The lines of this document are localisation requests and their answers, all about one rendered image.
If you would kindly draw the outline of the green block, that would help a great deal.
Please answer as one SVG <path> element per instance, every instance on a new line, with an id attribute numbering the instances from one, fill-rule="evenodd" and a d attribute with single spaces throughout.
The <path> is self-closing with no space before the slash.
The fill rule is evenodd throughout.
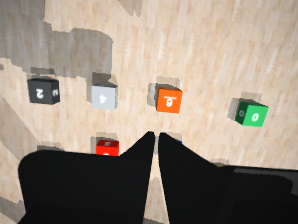
<path id="1" fill-rule="evenodd" d="M 240 102 L 235 121 L 242 126 L 262 127 L 269 106 L 253 103 Z"/>

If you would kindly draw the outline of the grey block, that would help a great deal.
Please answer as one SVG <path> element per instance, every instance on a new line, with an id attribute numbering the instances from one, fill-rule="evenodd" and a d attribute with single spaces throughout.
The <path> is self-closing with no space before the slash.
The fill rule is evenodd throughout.
<path id="1" fill-rule="evenodd" d="M 118 101 L 118 85 L 91 85 L 92 108 L 115 110 Z"/>

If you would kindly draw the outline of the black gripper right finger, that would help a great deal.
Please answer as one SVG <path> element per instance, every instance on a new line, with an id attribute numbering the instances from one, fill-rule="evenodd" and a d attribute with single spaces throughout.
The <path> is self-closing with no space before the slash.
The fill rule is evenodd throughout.
<path id="1" fill-rule="evenodd" d="M 241 200 L 298 202 L 298 170 L 217 166 L 160 132 L 158 162 L 170 224 L 228 224 Z"/>

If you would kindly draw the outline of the orange block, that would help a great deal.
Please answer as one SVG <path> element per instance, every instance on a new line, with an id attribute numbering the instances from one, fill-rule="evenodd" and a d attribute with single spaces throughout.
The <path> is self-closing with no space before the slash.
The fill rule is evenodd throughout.
<path id="1" fill-rule="evenodd" d="M 158 87 L 156 111 L 179 113 L 182 93 L 180 89 Z"/>

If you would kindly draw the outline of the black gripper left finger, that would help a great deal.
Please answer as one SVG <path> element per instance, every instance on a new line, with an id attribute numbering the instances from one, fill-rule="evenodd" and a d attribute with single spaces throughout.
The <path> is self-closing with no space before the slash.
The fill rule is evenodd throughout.
<path id="1" fill-rule="evenodd" d="M 143 224 L 155 134 L 119 156 L 42 149 L 18 164 L 25 211 L 33 204 L 122 211 Z"/>

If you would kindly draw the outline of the black block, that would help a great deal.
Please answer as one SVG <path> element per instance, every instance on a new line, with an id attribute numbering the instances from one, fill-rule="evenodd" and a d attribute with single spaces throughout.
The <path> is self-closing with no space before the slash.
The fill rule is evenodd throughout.
<path id="1" fill-rule="evenodd" d="M 27 82 L 30 103 L 53 105 L 60 102 L 58 80 L 29 79 Z"/>

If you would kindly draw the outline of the red block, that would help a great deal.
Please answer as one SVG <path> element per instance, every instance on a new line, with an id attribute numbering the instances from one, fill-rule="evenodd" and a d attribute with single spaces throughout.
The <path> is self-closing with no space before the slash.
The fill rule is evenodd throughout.
<path id="1" fill-rule="evenodd" d="M 119 155 L 119 141 L 99 140 L 96 145 L 96 154 Z"/>

